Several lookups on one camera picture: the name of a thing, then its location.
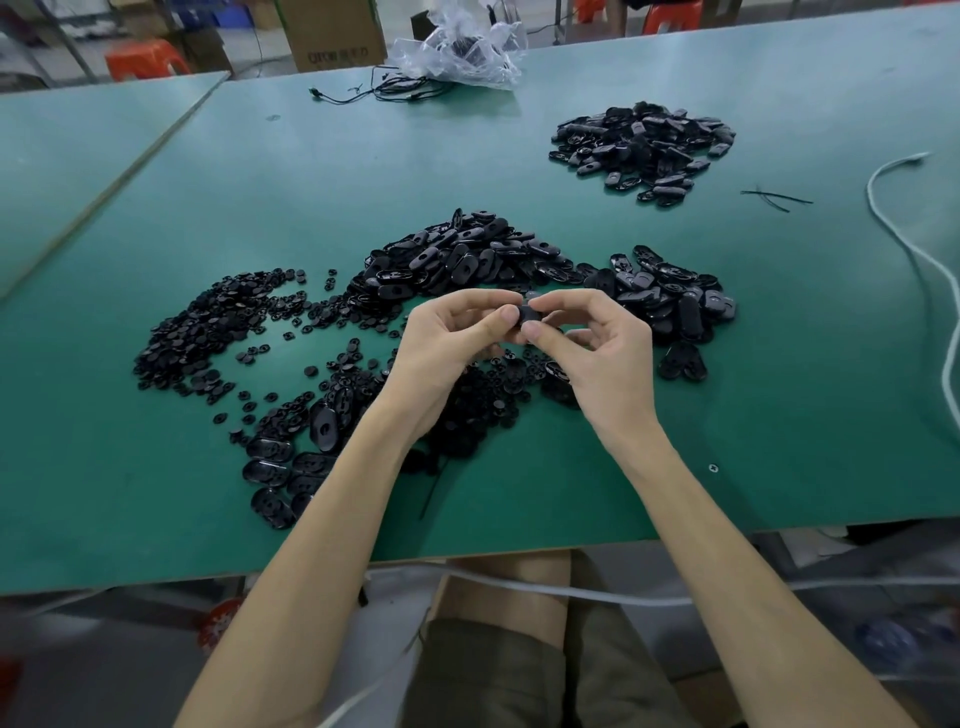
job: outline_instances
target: white cord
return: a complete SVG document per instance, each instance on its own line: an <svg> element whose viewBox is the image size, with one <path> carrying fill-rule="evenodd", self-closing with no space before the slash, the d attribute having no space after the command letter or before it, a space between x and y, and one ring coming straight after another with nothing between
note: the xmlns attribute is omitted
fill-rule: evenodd
<svg viewBox="0 0 960 728"><path fill-rule="evenodd" d="M45 615L48 612L53 612L60 607L65 607L67 604L73 604L77 601L83 601L84 599L90 599L92 596L97 594L102 594L106 589L88 589L85 592L76 592L72 595L62 596L59 599L54 599L53 601L48 601L45 604L40 604L38 607L29 609L22 613L22 617L39 617L40 615Z"/></svg>
<svg viewBox="0 0 960 728"><path fill-rule="evenodd" d="M324 719L324 722L318 725L317 728L332 728L332 726L338 722L340 718L353 710L353 707L357 703L359 703L361 700L364 700L370 693L377 690L386 682L387 678L390 676L390 673L394 671L394 668L400 664L400 661L404 658L407 652L413 649L413 646L417 643L417 638L420 636L420 628L423 627L423 623L426 622L426 616L428 613L429 610L423 614L423 619L421 619L420 624L417 625L417 631L414 632L414 636L410 639L410 642L407 643L407 646L403 648L403 651L400 652L400 656L397 657L389 667L387 667L387 670L362 691L347 698L347 700L341 703L337 710L327 716Z"/></svg>
<svg viewBox="0 0 960 728"><path fill-rule="evenodd" d="M900 229L890 222L886 215L877 209L876 200L874 199L874 181L877 177L882 175L884 172L899 167L903 164L920 164L926 157L929 156L929 154L929 152L920 152L916 155L910 155L909 157L904 157L902 159L894 159L893 161L889 161L877 169L874 174L870 176L870 179L867 180L867 205L870 206L870 211L880 222L880 225L886 228L890 234L897 239L897 242L899 242L910 253L919 255L926 262L940 271L950 284L950 291L953 293L953 304L957 309L957 323L956 326L953 327L953 334L950 336L950 343L947 346L947 357L944 359L944 369L940 373L940 387L944 391L944 400L947 401L947 408L950 411L950 415L953 417L953 421L956 423L957 428L960 429L960 407L957 407L956 399L953 396L953 388L950 387L950 374L953 371L953 362L955 361L957 355L957 345L960 344L960 285L957 284L956 277L947 269L947 266L933 257L933 255L929 254L927 251L923 250L922 248L918 248L916 245L907 240L903 233L900 232Z"/></svg>
<svg viewBox="0 0 960 728"><path fill-rule="evenodd" d="M602 601L611 604L623 604L633 607L681 607L692 604L693 599L689 596L677 596L670 598L647 598L643 596L619 595L611 592L595 592L590 589L574 589L573 587L549 587L544 584L531 584L526 581L514 581L513 579L497 579L486 574L476 573L474 571L451 567L446 564L398 564L395 566L370 567L367 570L367 576L375 576L379 573L388 571L407 571L407 570L430 570L440 573L458 576L468 581L475 581L478 584L486 584L491 587L502 587L504 589L513 589L518 592L534 592L536 594L546 594L554 596L570 596L577 599L587 599L589 601ZM836 578L836 579L809 579L806 581L787 582L786 585L794 592L805 592L810 589L824 589L827 587L946 587L960 586L960 576L878 576L873 578ZM362 691L345 700L333 713L331 713L317 728L333 728L333 725L340 721L357 703L362 701L377 688L383 685L387 676L399 665L403 657L410 651L417 642L420 634L420 626L413 639L403 648L403 652L394 661L394 663ZM924 682L924 683L954 683L960 682L957 678L950 678L939 675L877 675L877 680L881 681L903 681L903 682Z"/></svg>
<svg viewBox="0 0 960 728"><path fill-rule="evenodd" d="M621 595L611 592L595 592L590 589L576 589L574 587L551 587L545 584L531 584L525 581L512 579L497 579L482 573L451 567L447 564L404 564L402 566L371 567L367 576L376 576L379 573L392 570L430 570L459 576L478 584L490 587L502 587L518 592L534 592L535 594L569 596L575 599L588 601L603 601L610 604L622 604L628 607L684 607L693 604L689 596L649 597L635 595ZM855 587L949 587L960 586L960 576L876 576L871 578L835 578L835 579L808 579L805 581L787 582L787 586L794 592L806 592L810 589L824 588L855 588Z"/></svg>

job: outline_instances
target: green table surface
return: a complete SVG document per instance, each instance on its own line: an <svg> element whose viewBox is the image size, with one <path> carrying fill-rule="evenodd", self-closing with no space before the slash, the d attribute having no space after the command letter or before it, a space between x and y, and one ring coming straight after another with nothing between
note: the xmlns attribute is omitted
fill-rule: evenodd
<svg viewBox="0 0 960 728"><path fill-rule="evenodd" d="M250 510L245 457L227 442L240 402L139 392L133 357L223 275L302 267L316 300L328 268L343 290L371 248L458 206L576 260L645 243L722 280L739 316L704 347L709 379L658 380L657 404L741 528L960 513L938 384L949 291L925 266L918 277L863 190L883 162L933 152L877 195L960 270L958 34L960 7L946 4L551 48L528 55L516 93L460 88L419 105L336 108L307 93L346 96L367 69L222 86L0 310L0 591L261 569L284 534ZM682 206L639 206L547 159L557 123L640 99L738 132ZM783 214L739 194L758 183L816 204ZM355 327L284 342L290 328L254 338L273 350L253 367L235 350L215 365L258 399L290 398L316 386L303 367L350 337L381 360L395 344ZM228 424L211 423L219 410ZM420 520L430 482L400 478L374 559L656 536L582 415L539 395L446 469Z"/></svg>
<svg viewBox="0 0 960 728"><path fill-rule="evenodd" d="M221 76L0 96L0 288Z"/></svg>

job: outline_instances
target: red plastic stool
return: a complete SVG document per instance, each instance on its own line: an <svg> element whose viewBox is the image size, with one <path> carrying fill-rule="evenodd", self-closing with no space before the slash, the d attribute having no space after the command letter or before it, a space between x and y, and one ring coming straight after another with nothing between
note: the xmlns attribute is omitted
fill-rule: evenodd
<svg viewBox="0 0 960 728"><path fill-rule="evenodd" d="M607 7L607 0L574 0L573 10L577 13L578 23L592 23L593 15L603 12Z"/></svg>
<svg viewBox="0 0 960 728"><path fill-rule="evenodd" d="M177 50L166 40L135 40L107 53L107 68L114 81L162 79L190 73Z"/></svg>
<svg viewBox="0 0 960 728"><path fill-rule="evenodd" d="M651 5L643 21L644 36L673 31L695 31L700 28L700 16L704 12L701 0L695 3Z"/></svg>

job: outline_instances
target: hand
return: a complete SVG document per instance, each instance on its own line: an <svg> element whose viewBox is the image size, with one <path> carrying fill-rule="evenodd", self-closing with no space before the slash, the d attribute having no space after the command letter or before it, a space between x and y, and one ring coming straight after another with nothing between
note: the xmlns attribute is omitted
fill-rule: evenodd
<svg viewBox="0 0 960 728"><path fill-rule="evenodd" d="M520 333L564 368L607 450L635 446L637 437L659 430L650 327L592 289L551 291L528 305L549 315L528 321ZM564 334L555 328L563 324L587 327Z"/></svg>
<svg viewBox="0 0 960 728"><path fill-rule="evenodd" d="M421 303L410 312L387 383L376 401L397 407L413 424L414 441L444 410L464 368L508 338L523 297L514 291L472 288Z"/></svg>

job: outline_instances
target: forearm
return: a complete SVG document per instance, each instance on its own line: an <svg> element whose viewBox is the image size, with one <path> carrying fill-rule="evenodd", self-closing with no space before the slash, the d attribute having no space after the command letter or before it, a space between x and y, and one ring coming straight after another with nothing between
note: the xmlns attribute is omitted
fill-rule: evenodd
<svg viewBox="0 0 960 728"><path fill-rule="evenodd" d="M179 728L316 725L409 437L388 403L368 411L211 655Z"/></svg>
<svg viewBox="0 0 960 728"><path fill-rule="evenodd" d="M910 717L811 615L686 468L658 428L614 447L670 552L748 722L913 726Z"/></svg>

